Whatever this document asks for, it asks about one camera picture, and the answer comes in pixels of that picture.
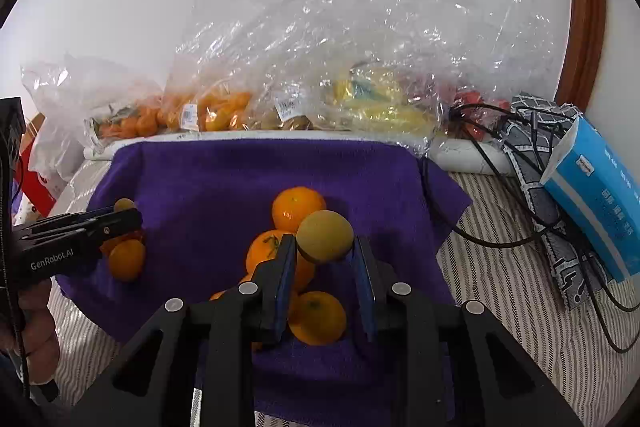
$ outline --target gray patterned fabric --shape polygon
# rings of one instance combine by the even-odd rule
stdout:
[[[544,110],[553,109],[557,111],[557,116],[538,113],[538,121],[540,123],[560,124],[564,130],[568,130],[569,127],[571,127],[573,123],[573,121],[570,120],[571,118],[581,115],[575,105],[564,104],[562,107],[558,107],[553,102],[527,93],[514,96],[511,101],[511,110],[519,113],[524,118],[527,118],[527,120],[531,118],[531,108]],[[524,126],[510,121],[504,126],[502,132],[509,143],[526,154],[533,163],[536,163],[530,126]],[[540,128],[536,145],[544,165],[546,165],[548,161],[551,148],[556,146],[558,142],[559,139],[557,137]],[[525,195],[530,210],[547,223],[552,223],[558,219],[558,206],[551,195],[549,195],[540,184],[540,175],[507,147],[504,148],[504,152],[513,165],[513,169],[520,182],[520,189]],[[544,225],[540,225],[539,223],[533,223],[533,226],[536,231],[544,228]],[[556,229],[564,232],[564,223],[560,222],[558,226],[556,226]],[[579,261],[577,253],[571,243],[557,235],[547,233],[542,237],[542,244],[548,256],[551,274],[556,279],[564,304],[569,309],[573,309],[587,301],[589,295],[584,283],[584,277],[582,276],[582,270],[578,268]],[[601,279],[610,281],[610,275],[604,269],[596,254],[591,252],[591,256],[596,262],[596,266],[600,267]],[[591,267],[587,265],[587,268],[591,286],[595,291],[600,290],[602,285],[600,285],[598,279],[594,276]]]
[[[87,162],[63,193],[57,213],[84,210],[108,168],[108,162]],[[531,233],[530,219],[492,176],[452,174],[471,196],[460,227],[490,241],[513,241]],[[438,262],[456,302],[479,299],[527,349],[561,391],[587,427],[604,427],[640,376],[636,346],[617,355],[606,343],[587,303],[567,311],[542,247],[512,250],[478,247],[452,233],[438,252]],[[630,282],[611,283],[612,293],[635,302]],[[627,344],[640,325],[636,314],[623,314],[600,296],[599,302],[613,337]],[[56,380],[64,402],[72,405],[110,363],[120,346],[89,321],[54,284],[49,307],[56,320],[62,358]],[[192,425],[200,414],[200,391],[194,390]],[[256,413],[258,427],[297,427],[295,423]]]

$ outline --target price tag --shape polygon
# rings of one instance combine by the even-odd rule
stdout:
[[[198,131],[198,105],[186,103],[182,106],[180,115],[180,128],[190,131]]]
[[[299,98],[290,98],[289,100],[276,102],[276,111],[282,123],[296,116],[303,116],[305,114]]]

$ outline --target silver screw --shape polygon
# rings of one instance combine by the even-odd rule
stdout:
[[[258,291],[258,285],[255,282],[247,281],[238,286],[238,291],[242,295],[253,295]]]
[[[484,313],[484,304],[480,301],[469,301],[466,303],[466,311],[474,315],[482,315]]]
[[[409,293],[411,293],[411,286],[406,282],[397,282],[391,286],[391,291],[396,295],[409,295]]]
[[[169,299],[167,302],[164,303],[164,309],[167,310],[168,312],[177,312],[182,309],[183,305],[184,305],[184,302],[182,302],[182,299],[178,299],[177,297],[174,297],[173,299]]]

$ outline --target blue box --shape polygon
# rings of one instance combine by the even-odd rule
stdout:
[[[540,183],[574,219],[616,281],[640,271],[640,190],[582,117],[552,152]]]

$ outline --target brown wooden frame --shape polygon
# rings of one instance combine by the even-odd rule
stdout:
[[[598,74],[607,0],[572,0],[571,23],[556,102],[586,110]]]

